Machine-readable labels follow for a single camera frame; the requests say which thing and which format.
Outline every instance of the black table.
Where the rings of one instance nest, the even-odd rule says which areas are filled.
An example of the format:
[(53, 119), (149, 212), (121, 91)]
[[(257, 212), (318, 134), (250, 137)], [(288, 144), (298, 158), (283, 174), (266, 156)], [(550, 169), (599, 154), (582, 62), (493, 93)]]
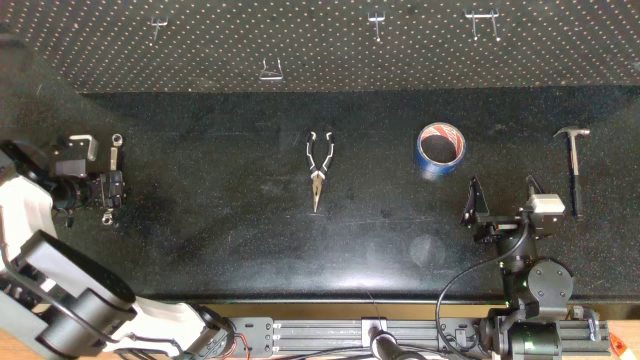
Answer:
[[(100, 211), (84, 210), (58, 236), (139, 295), (368, 302), (369, 292), (378, 301), (434, 301), (455, 274), (495, 255), (459, 225), (471, 176), (495, 214), (526, 202), (528, 174), (569, 213), (566, 137), (552, 135), (578, 125), (592, 131), (578, 140), (586, 221), (567, 217), (539, 253), (574, 272), (574, 301), (640, 299), (638, 88), (83, 98), (48, 69), (7, 68), (2, 137), (43, 146), (54, 134), (89, 132), (104, 167), (111, 134), (125, 135), (129, 196), (119, 226), (102, 227)], [(427, 182), (414, 146), (436, 121), (458, 127), (468, 150), (452, 174)], [(305, 138), (328, 129), (336, 157), (313, 214)], [(501, 293), (496, 266), (463, 278), (449, 299), (498, 302)]]

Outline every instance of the orange object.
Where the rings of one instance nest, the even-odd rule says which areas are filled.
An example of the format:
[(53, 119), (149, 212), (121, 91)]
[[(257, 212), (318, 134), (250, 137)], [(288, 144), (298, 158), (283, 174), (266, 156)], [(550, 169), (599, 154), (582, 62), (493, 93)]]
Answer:
[(619, 337), (614, 334), (609, 334), (609, 341), (611, 342), (611, 349), (620, 358), (620, 360), (636, 360), (631, 350), (624, 344)]

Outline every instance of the black pegboard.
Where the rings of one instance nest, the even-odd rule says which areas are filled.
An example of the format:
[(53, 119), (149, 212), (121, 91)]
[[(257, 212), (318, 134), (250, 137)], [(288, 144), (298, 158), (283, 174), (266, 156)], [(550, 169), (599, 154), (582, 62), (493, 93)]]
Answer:
[[(490, 19), (474, 40), (465, 10), (492, 9), (501, 41)], [(0, 18), (79, 92), (640, 84), (632, 0), (5, 0)]]

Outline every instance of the pliers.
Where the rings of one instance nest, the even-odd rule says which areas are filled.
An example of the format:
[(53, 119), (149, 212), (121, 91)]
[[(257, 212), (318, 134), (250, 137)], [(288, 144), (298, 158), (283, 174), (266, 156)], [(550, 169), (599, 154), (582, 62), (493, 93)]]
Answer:
[(333, 133), (327, 133), (327, 141), (329, 142), (329, 150), (327, 157), (324, 159), (320, 169), (316, 167), (316, 163), (313, 160), (313, 144), (316, 141), (316, 133), (313, 131), (307, 137), (307, 164), (311, 171), (311, 180), (313, 180), (313, 212), (318, 210), (318, 201), (320, 201), (320, 193), (322, 192), (322, 182), (327, 176), (327, 172), (331, 167), (333, 161)]

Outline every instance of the hammer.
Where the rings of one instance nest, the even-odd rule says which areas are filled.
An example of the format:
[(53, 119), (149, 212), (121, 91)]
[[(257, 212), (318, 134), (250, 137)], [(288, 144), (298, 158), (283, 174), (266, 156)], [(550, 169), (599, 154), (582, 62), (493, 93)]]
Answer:
[(569, 137), (569, 143), (571, 144), (571, 169), (573, 170), (571, 177), (571, 191), (573, 195), (573, 215), (578, 220), (584, 219), (584, 214), (582, 213), (582, 195), (580, 194), (580, 172), (578, 171), (578, 152), (576, 151), (576, 136), (583, 135), (587, 136), (591, 134), (591, 130), (589, 129), (579, 129), (577, 126), (567, 126), (564, 127), (556, 133), (562, 134), (566, 132)]

